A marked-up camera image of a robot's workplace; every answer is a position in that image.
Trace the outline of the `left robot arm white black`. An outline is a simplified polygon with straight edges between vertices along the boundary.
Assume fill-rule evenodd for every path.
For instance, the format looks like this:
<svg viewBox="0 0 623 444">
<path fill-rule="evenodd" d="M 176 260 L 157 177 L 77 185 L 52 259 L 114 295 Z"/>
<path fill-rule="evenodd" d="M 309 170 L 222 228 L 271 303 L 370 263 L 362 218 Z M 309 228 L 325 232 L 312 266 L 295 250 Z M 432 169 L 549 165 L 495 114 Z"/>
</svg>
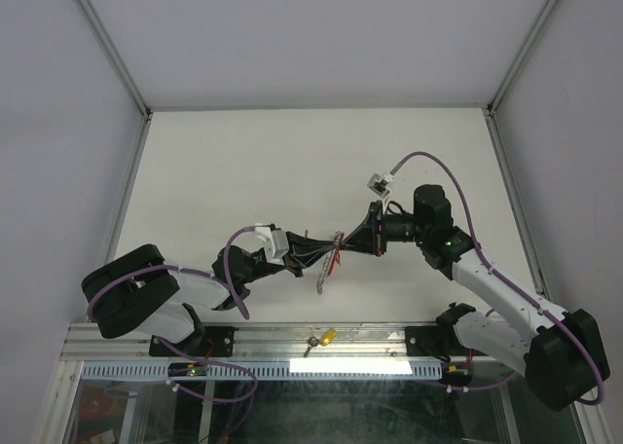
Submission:
<svg viewBox="0 0 623 444">
<path fill-rule="evenodd" d="M 195 307 L 237 309 L 248 319 L 244 299 L 250 283 L 283 271 L 299 278 L 338 248 L 336 240 L 313 240 L 273 224 L 256 224 L 236 231 L 208 271 L 173 264 L 148 243 L 87 275 L 81 288 L 87 316 L 103 338 L 136 331 L 162 337 L 189 355 L 204 340 Z"/>
</svg>

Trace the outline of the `yellow tag key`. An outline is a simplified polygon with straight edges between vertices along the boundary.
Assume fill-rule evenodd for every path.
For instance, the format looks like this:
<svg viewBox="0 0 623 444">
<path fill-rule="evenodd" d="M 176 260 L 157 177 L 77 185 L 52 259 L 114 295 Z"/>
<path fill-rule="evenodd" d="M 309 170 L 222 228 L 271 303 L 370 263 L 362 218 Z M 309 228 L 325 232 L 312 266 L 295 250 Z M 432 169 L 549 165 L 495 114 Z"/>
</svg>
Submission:
<svg viewBox="0 0 623 444">
<path fill-rule="evenodd" d="M 311 336 L 307 340 L 307 348 L 303 358 L 307 358 L 311 351 L 317 347 L 327 347 L 337 337 L 337 330 L 333 327 L 326 330 L 320 337 Z"/>
</svg>

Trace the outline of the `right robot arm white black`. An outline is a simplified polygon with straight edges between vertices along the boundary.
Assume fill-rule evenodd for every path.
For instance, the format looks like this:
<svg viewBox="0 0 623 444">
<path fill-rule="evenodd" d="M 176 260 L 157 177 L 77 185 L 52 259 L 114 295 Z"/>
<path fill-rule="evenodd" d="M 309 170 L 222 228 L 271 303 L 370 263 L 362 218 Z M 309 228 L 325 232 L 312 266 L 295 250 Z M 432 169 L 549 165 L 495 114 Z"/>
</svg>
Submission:
<svg viewBox="0 0 623 444">
<path fill-rule="evenodd" d="M 371 203 L 366 219 L 347 236 L 343 250 L 380 257 L 391 242 L 412 242 L 434 270 L 484 301 L 498 321 L 466 304 L 437 316 L 436 345 L 446 353 L 473 349 L 522 376 L 548 408 L 560 411 L 605 397 L 610 372 L 599 326 L 582 309 L 570 312 L 531 295 L 487 260 L 481 247 L 456 226 L 452 207 L 439 185 L 421 185 L 410 213 L 394 214 Z"/>
</svg>

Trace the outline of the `metal keyring holder red handle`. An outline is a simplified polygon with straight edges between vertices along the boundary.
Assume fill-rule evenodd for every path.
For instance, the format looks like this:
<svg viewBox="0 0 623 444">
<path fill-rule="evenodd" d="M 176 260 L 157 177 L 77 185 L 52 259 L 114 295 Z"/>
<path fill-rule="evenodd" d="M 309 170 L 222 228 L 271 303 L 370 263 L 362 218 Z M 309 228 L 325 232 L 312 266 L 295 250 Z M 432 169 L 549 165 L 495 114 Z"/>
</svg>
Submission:
<svg viewBox="0 0 623 444">
<path fill-rule="evenodd" d="M 345 238 L 344 232 L 336 232 L 332 238 L 332 248 L 324 256 L 321 270 L 316 280 L 315 291 L 318 296 L 324 292 L 325 281 L 333 274 L 335 268 L 341 264 L 341 248 Z"/>
</svg>

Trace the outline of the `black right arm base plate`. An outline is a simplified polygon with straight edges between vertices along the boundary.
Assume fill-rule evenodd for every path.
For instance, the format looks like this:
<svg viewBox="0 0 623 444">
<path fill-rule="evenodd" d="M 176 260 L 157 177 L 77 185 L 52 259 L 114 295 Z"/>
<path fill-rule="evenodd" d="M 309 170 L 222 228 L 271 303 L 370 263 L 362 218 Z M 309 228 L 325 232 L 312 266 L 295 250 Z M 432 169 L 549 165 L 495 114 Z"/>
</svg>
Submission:
<svg viewBox="0 0 623 444">
<path fill-rule="evenodd" d="M 452 356 L 465 356 L 454 331 L 437 325 L 406 326 L 404 328 L 406 353 L 410 357 L 432 356 L 449 361 Z"/>
</svg>

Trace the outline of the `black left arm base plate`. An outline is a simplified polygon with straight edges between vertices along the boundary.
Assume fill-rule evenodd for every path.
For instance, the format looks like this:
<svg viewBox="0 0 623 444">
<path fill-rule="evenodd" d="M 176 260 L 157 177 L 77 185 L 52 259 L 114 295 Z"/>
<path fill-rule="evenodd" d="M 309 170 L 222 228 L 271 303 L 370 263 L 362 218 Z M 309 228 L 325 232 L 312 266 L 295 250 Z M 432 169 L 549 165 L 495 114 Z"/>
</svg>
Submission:
<svg viewBox="0 0 623 444">
<path fill-rule="evenodd" d="M 172 345 L 191 356 L 229 358 L 233 355 L 236 329 L 234 326 L 205 324 L 184 340 Z"/>
</svg>

